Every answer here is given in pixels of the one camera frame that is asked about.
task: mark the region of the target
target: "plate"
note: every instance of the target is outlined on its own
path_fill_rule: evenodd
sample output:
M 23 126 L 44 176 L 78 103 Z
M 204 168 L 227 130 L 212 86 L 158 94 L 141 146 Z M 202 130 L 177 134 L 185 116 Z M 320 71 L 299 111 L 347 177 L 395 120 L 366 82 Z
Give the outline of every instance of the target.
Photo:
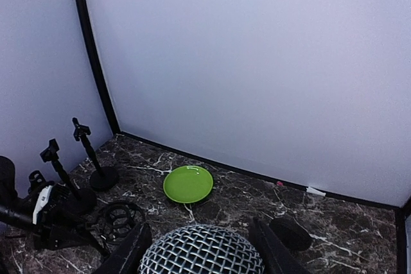
M 164 179 L 166 196 L 179 203 L 193 203 L 204 199 L 213 189 L 211 173 L 200 166 L 182 166 Z

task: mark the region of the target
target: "black marble surface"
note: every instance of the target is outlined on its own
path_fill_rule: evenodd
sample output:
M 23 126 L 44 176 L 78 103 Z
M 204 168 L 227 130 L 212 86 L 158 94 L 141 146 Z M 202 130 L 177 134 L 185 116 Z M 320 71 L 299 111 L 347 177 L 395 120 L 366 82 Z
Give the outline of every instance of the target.
M 109 192 L 98 193 L 97 209 L 118 199 L 137 203 L 146 211 L 154 239 L 194 223 L 215 224 L 246 236 L 253 216 L 267 223 L 271 218 L 287 217 L 296 220 L 314 238 L 309 250 L 295 254 L 312 273 L 396 272 L 396 229 L 391 210 L 304 193 L 122 135 L 102 146 L 98 158 L 103 166 L 116 166 L 121 179 Z M 183 165 L 199 165 L 213 175 L 214 189 L 206 200 L 181 205 L 164 195 L 165 176 Z M 76 185 L 86 187 L 93 170 L 86 160 L 71 177 Z M 92 248 L 36 251 L 30 236 L 2 239 L 0 252 L 6 256 L 11 273 L 85 274 L 100 265 L 100 257 Z

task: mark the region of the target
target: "small white object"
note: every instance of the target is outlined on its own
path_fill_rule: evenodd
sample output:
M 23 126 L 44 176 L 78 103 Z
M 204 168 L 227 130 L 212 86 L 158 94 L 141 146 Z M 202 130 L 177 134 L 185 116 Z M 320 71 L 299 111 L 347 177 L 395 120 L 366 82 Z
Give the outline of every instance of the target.
M 53 186 L 49 185 L 43 188 L 39 194 L 39 198 L 37 198 L 36 206 L 34 207 L 33 211 L 33 224 L 37 225 L 37 216 L 39 212 L 47 205 L 49 202 L 50 193 Z
M 312 194 L 316 194 L 316 195 L 320 195 L 320 196 L 325 196 L 326 193 L 319 191 L 318 189 L 314 189 L 311 186 L 307 187 L 307 193 L 312 193 Z

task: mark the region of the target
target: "black frame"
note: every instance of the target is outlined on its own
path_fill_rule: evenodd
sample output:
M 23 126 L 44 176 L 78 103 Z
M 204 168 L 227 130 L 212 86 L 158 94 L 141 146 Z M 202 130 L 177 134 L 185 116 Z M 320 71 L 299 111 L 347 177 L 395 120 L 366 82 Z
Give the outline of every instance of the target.
M 91 22 L 90 22 L 90 17 L 89 17 L 89 11 L 87 9 L 87 3 L 86 0 L 76 0 L 76 5 L 77 5 L 77 11 L 78 11 L 78 18 L 80 20 L 80 24 L 82 27 L 82 32 L 83 32 L 83 37 L 84 37 L 84 42 L 85 46 L 87 49 L 87 54 L 89 55 L 89 60 L 90 60 L 90 65 L 91 65 L 91 70 L 94 76 L 94 80 L 96 82 L 97 90 L 100 95 L 101 103 L 103 104 L 105 114 L 107 116 L 107 120 L 110 124 L 110 128 L 112 130 L 113 135 L 117 133 L 122 133 L 126 136 L 129 136 L 131 138 L 137 139 L 139 141 L 147 142 L 149 144 L 153 144 L 157 147 L 167 149 L 168 151 L 172 151 L 175 153 L 180 153 L 183 154 L 184 156 L 195 158 L 197 160 L 201 160 L 203 162 L 207 162 L 209 164 L 213 164 L 216 166 L 223 167 L 225 169 L 229 169 L 238 173 L 243 173 L 249 176 L 253 176 L 256 178 L 262 178 L 264 180 L 270 181 L 270 182 L 276 182 L 276 179 L 259 175 L 256 173 L 252 173 L 250 171 L 246 171 L 244 169 L 240 168 L 235 168 L 232 166 L 228 166 L 225 164 L 221 164 L 212 160 L 207 160 L 202 157 L 198 157 L 196 155 L 192 155 L 190 153 L 186 153 L 183 151 L 179 151 L 161 144 L 157 144 L 156 142 L 148 141 L 146 139 L 142 139 L 140 137 L 137 137 L 135 135 L 122 132 L 120 130 L 118 120 L 116 117 L 116 113 L 114 111 L 110 95 L 109 95 L 109 90 L 107 88 L 107 84 L 105 83 L 104 79 L 104 74 L 101 69 L 101 64 L 100 64 L 100 59 L 98 57 L 98 52 L 97 52 L 97 47 L 96 47 L 96 42 L 94 40 L 94 35 L 92 32 L 91 28 Z M 296 189 L 301 189 L 303 191 L 306 190 L 306 187 L 303 185 L 298 185 L 298 184 L 293 184 L 290 182 L 284 182 L 282 181 L 285 185 L 294 187 Z M 359 203 L 362 205 L 368 205 L 371 207 L 378 207 L 378 208 L 384 208 L 384 209 L 389 209 L 393 210 L 395 213 L 395 219 L 396 219 L 396 237 L 397 237 L 397 271 L 400 274 L 406 274 L 407 273 L 407 233 L 405 230 L 405 220 L 407 217 L 411 215 L 411 197 L 410 199 L 405 203 L 403 207 L 394 207 L 390 205 L 385 205 L 382 203 L 376 203 L 372 201 L 367 201 L 367 200 L 361 200 L 358 198 L 352 198 L 340 194 L 334 194 L 334 193 L 327 193 L 327 196 L 332 197 L 332 198 L 337 198 L 340 200 L 345 200 L 349 202 L 355 202 Z

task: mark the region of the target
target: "metal mesh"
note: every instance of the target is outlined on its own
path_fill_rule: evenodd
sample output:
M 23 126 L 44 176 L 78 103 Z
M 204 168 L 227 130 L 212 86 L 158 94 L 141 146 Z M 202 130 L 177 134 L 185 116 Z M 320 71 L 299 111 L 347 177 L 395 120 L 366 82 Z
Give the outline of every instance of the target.
M 263 261 L 242 236 L 211 225 L 176 229 L 154 243 L 139 268 L 143 274 L 260 274 Z

